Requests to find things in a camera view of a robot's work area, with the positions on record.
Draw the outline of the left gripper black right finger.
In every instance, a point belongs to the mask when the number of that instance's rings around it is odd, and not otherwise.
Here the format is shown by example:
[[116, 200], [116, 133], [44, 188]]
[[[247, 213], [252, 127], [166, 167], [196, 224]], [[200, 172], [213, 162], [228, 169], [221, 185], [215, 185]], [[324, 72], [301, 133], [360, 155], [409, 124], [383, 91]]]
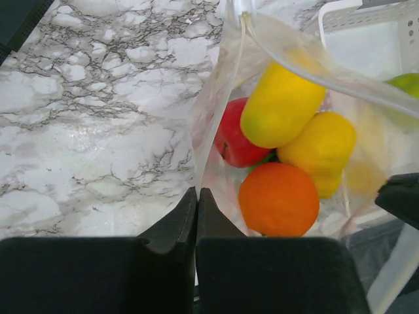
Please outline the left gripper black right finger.
[[198, 202], [196, 269], [201, 313], [368, 313], [347, 248], [326, 237], [248, 237]]

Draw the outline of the green pear toy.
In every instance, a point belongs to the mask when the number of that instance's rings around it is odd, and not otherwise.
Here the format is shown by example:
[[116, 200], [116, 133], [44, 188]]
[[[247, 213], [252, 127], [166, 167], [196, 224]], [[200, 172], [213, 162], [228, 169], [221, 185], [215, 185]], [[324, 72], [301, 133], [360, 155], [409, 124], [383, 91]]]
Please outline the green pear toy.
[[402, 90], [416, 99], [419, 98], [419, 73], [398, 75], [386, 80], [385, 83]]

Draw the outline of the clear zip top bag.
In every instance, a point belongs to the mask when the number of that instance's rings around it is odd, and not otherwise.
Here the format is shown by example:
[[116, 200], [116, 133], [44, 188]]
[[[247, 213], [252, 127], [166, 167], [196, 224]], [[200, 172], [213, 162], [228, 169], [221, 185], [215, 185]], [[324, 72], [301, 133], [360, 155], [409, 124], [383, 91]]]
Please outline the clear zip top bag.
[[201, 235], [338, 240], [387, 312], [418, 273], [418, 2], [333, 1], [304, 31], [226, 13], [191, 114]]

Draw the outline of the yellow lemon toy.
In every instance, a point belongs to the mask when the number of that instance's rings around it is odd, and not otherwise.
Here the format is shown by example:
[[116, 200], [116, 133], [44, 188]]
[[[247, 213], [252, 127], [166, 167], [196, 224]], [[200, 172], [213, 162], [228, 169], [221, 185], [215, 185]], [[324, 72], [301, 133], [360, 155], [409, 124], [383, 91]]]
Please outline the yellow lemon toy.
[[294, 139], [320, 108], [326, 88], [270, 61], [240, 118], [245, 137], [262, 148]]

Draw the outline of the orange fruit toy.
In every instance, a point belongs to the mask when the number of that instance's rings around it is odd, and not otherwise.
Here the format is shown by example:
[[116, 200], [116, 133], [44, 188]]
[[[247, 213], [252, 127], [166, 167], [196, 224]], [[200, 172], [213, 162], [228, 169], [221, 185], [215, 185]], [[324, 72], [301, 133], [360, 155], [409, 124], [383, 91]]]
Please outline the orange fruit toy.
[[247, 227], [270, 237], [303, 236], [319, 215], [311, 178], [277, 162], [256, 167], [240, 185], [238, 201]]

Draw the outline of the red apple toy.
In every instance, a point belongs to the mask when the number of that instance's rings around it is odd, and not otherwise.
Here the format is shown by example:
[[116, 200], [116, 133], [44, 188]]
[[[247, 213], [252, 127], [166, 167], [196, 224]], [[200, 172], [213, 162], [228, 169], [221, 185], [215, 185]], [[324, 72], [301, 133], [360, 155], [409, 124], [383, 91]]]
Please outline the red apple toy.
[[215, 135], [214, 144], [226, 163], [237, 168], [252, 167], [262, 162], [270, 149], [257, 147], [243, 134], [240, 118], [248, 98], [229, 101]]

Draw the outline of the yellow orange mango toy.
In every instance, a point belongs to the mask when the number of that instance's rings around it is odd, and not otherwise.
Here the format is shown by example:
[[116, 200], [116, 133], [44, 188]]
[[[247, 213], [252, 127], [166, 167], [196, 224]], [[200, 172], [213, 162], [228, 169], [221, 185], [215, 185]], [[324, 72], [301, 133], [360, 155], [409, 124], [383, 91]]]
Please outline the yellow orange mango toy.
[[350, 161], [345, 168], [346, 186], [353, 194], [376, 193], [387, 181], [385, 174], [376, 166], [366, 162]]

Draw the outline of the white plastic basket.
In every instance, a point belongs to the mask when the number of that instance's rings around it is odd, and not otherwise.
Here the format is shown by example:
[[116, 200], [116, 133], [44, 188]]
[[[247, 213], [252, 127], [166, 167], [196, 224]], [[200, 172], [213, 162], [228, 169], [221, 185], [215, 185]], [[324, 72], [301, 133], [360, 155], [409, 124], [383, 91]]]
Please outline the white plastic basket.
[[314, 29], [348, 69], [378, 80], [418, 72], [417, 1], [333, 1]]

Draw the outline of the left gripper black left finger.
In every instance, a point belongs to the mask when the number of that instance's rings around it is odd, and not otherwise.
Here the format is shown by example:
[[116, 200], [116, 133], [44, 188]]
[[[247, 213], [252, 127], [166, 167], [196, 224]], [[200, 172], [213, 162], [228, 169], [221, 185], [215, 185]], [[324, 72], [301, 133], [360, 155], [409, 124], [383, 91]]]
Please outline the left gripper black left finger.
[[197, 196], [135, 237], [1, 241], [2, 313], [192, 313]]

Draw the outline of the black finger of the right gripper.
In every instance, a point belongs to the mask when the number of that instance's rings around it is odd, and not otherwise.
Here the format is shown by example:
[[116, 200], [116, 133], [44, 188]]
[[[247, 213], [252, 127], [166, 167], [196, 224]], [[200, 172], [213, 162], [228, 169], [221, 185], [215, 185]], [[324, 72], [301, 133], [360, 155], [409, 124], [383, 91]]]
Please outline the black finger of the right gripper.
[[418, 229], [418, 173], [391, 176], [378, 190], [375, 204]]

